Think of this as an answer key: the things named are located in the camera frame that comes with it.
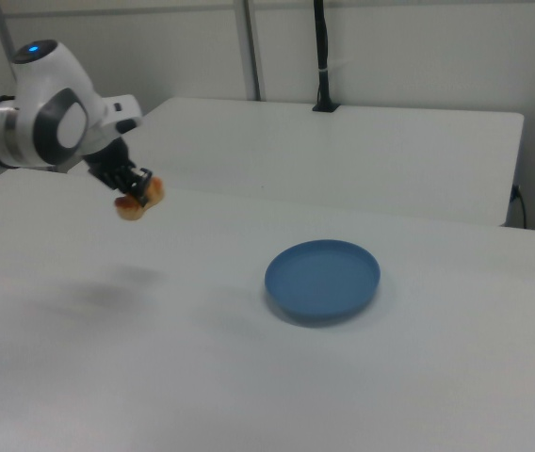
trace table surface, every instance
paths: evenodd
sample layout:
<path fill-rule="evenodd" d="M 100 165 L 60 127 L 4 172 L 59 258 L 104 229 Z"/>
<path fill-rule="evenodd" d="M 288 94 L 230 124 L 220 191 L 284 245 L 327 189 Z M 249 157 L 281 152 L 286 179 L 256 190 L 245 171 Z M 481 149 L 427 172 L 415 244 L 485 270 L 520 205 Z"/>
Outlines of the table surface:
<path fill-rule="evenodd" d="M 0 450 L 535 450 L 535 232 L 168 189 L 138 222 L 91 178 L 0 176 Z M 381 264 L 304 328 L 271 259 Z"/>
<path fill-rule="evenodd" d="M 506 221 L 514 113 L 170 99 L 126 136 L 171 186 L 475 224 Z M 85 174 L 85 164 L 72 174 Z"/>

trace background table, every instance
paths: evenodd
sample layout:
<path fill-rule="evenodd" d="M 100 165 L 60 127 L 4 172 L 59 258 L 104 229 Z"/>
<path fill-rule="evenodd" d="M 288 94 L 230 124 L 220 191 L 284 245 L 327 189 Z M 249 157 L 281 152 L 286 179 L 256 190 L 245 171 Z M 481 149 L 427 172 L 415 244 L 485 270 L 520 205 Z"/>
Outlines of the background table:
<path fill-rule="evenodd" d="M 535 450 L 535 232 L 84 177 L 0 176 L 0 450 Z M 281 250 L 350 240 L 366 311 L 270 311 Z"/>
<path fill-rule="evenodd" d="M 171 186 L 422 218 L 506 221 L 513 113 L 171 99 L 126 136 Z M 72 174 L 87 172 L 85 164 Z"/>

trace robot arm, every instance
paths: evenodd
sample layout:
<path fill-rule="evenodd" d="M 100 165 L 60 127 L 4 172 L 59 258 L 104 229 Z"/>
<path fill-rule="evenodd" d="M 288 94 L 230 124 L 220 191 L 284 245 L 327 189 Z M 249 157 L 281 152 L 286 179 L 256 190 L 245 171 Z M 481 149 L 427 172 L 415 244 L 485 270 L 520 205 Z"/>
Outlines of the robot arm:
<path fill-rule="evenodd" d="M 0 168 L 54 166 L 78 153 L 111 189 L 148 201 L 152 174 L 129 160 L 121 135 L 141 124 L 133 96 L 102 98 L 73 54 L 39 40 L 12 59 L 16 96 L 0 97 Z"/>

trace blue plate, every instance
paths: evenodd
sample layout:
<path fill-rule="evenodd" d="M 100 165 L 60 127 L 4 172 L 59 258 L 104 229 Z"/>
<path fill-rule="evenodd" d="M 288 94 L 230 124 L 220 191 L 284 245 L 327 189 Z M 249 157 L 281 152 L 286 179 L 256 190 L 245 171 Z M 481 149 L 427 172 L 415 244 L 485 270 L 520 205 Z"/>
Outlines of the blue plate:
<path fill-rule="evenodd" d="M 361 311 L 381 269 L 368 251 L 348 242 L 317 240 L 282 252 L 266 271 L 266 289 L 286 314 L 329 321 Z"/>

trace food item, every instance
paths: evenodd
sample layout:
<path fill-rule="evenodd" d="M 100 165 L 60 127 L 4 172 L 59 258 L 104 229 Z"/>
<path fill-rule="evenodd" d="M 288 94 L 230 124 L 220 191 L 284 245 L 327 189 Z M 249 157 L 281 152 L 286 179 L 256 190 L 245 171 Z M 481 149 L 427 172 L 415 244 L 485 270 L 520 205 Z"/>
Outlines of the food item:
<path fill-rule="evenodd" d="M 123 219 L 135 221 L 142 218 L 148 209 L 159 204 L 164 196 L 163 181 L 158 177 L 153 177 L 146 189 L 146 197 L 148 198 L 146 205 L 142 207 L 131 195 L 121 196 L 115 200 L 117 214 Z"/>

